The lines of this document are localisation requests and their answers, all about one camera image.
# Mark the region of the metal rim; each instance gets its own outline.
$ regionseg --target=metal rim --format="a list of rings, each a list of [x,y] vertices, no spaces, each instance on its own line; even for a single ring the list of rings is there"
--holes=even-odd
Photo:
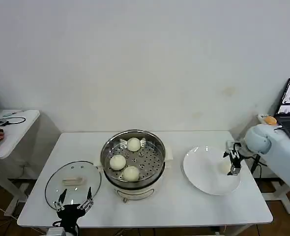
[[[104,171],[104,173],[105,173],[105,177],[107,178],[107,180],[108,180],[111,184],[113,184],[115,187],[117,187],[117,188],[121,188],[121,189],[124,189],[124,190],[141,190],[141,189],[143,189],[143,188],[147,188],[147,187],[153,185],[153,184],[154,184],[154,183],[155,183],[155,182],[160,178],[160,176],[163,174],[164,170],[165,170],[165,163],[163,164],[163,168],[162,168],[162,171],[160,172],[159,176],[158,176],[158,177],[157,177],[153,182],[150,182],[149,184],[147,184],[147,185],[145,185],[145,186],[142,186],[142,187],[136,187],[136,188],[127,188],[127,187],[122,187],[121,185],[118,185],[118,184],[114,183],[113,181],[111,181],[111,179],[106,175],[105,171]]]
[[[127,140],[133,137],[139,138],[141,141],[141,148],[136,152],[129,151],[126,147]],[[141,176],[139,181],[124,181],[122,176],[124,169],[114,171],[110,168],[109,160],[117,154],[121,154],[126,158],[126,166],[136,166],[140,169]],[[100,161],[108,181],[126,190],[143,189],[145,186],[153,184],[164,170],[165,157],[165,146],[160,138],[149,131],[140,129],[130,129],[115,134],[108,139],[100,152]]]

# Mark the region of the table leg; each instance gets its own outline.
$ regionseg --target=table leg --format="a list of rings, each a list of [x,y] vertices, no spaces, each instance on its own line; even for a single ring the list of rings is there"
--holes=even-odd
[[[287,184],[280,185],[279,182],[272,182],[276,189],[273,193],[262,193],[265,201],[281,201],[288,214],[290,214],[290,200],[287,197],[287,193],[290,191],[290,187]]]
[[[250,226],[251,224],[227,226],[226,231],[225,231],[225,236],[236,236],[242,231],[249,228]]]
[[[11,193],[20,202],[25,202],[27,200],[27,195],[20,191],[7,177],[0,171],[0,186]]]

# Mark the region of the floor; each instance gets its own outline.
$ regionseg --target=floor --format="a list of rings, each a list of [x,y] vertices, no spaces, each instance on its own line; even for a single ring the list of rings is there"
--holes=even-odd
[[[269,182],[261,181],[259,187],[262,192],[271,192],[274,190]],[[11,196],[4,189],[0,188],[0,208],[5,209],[11,201]],[[273,216],[274,221],[271,224],[258,225],[260,236],[290,236],[290,215],[288,215],[279,201],[267,203]],[[23,205],[18,204],[14,216],[18,215]],[[40,233],[29,228],[21,228],[16,221],[10,221],[0,212],[0,236],[39,236]],[[119,229],[81,229],[81,236],[114,236]],[[189,235],[207,235],[212,234],[209,228],[152,228],[126,230],[124,236],[189,236]],[[256,225],[251,226],[240,236],[259,236]]]

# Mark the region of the white plate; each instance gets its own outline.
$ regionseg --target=white plate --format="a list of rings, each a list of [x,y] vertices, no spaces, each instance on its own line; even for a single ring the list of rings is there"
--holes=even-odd
[[[198,189],[212,195],[226,195],[240,184],[241,175],[228,176],[229,157],[224,151],[211,146],[190,150],[183,160],[183,169],[190,182]]]

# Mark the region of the white wall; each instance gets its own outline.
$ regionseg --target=white wall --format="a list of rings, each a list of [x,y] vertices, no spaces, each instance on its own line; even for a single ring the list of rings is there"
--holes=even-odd
[[[0,106],[61,132],[238,136],[289,77],[290,1],[0,1]]]

